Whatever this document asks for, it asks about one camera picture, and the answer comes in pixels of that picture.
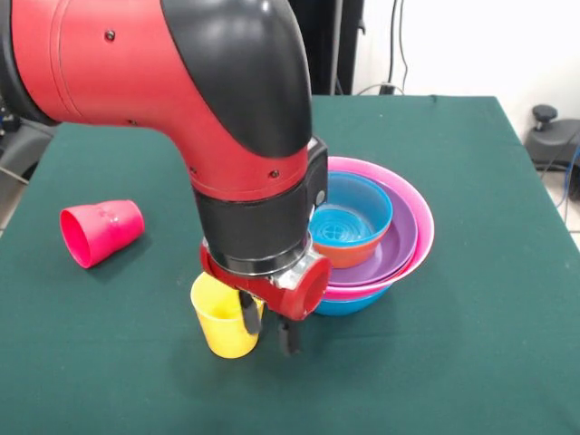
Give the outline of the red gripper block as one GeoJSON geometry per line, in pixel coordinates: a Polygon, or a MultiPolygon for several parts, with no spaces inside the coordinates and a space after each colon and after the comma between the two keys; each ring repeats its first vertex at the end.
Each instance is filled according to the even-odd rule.
{"type": "Polygon", "coordinates": [[[300,352],[299,323],[321,302],[331,273],[331,262],[311,247],[298,262],[274,275],[235,275],[223,269],[211,257],[208,244],[199,248],[200,262],[205,272],[218,281],[240,290],[238,299],[246,331],[252,335],[261,332],[262,301],[279,314],[278,339],[282,352],[294,355],[300,352]]]}

